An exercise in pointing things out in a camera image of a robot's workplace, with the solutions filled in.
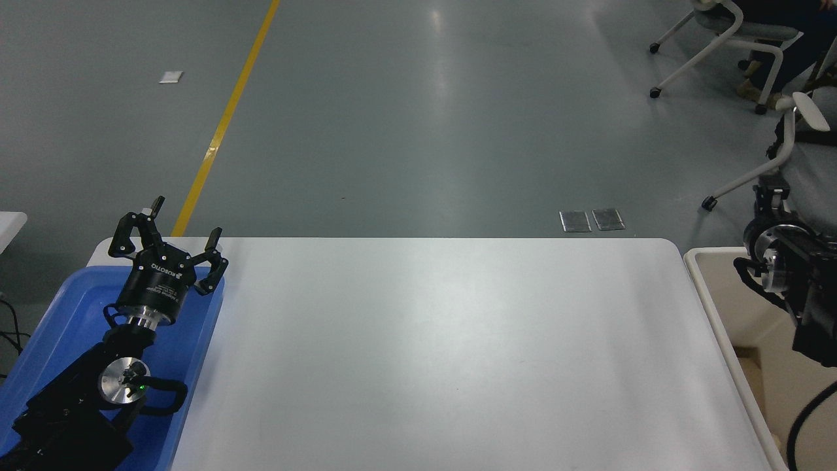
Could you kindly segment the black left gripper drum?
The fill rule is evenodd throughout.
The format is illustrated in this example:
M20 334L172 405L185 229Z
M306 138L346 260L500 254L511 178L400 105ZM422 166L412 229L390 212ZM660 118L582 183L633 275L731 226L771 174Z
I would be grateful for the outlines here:
M147 247L139 251L118 296L118 314L149 319L152 324L175 324L196 281L189 260L190 254L167 243L161 250Z

